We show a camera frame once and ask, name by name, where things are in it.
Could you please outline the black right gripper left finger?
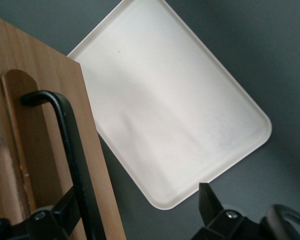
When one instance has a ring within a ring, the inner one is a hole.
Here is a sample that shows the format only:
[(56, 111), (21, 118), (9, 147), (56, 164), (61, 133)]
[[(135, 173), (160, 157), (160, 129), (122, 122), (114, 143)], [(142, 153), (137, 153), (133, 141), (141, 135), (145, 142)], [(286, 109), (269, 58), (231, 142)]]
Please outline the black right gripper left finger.
[(11, 225), (0, 218), (0, 240), (68, 240), (81, 219), (75, 190), (70, 190), (51, 209), (42, 209)]

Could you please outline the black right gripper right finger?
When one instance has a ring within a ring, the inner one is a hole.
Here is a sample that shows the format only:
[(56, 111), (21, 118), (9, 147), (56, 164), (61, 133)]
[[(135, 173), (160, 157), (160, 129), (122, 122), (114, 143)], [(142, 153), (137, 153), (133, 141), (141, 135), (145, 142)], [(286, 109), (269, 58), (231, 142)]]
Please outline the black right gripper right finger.
[(233, 209), (225, 209), (208, 183), (200, 183), (198, 208), (204, 226), (194, 240), (262, 240), (257, 223)]

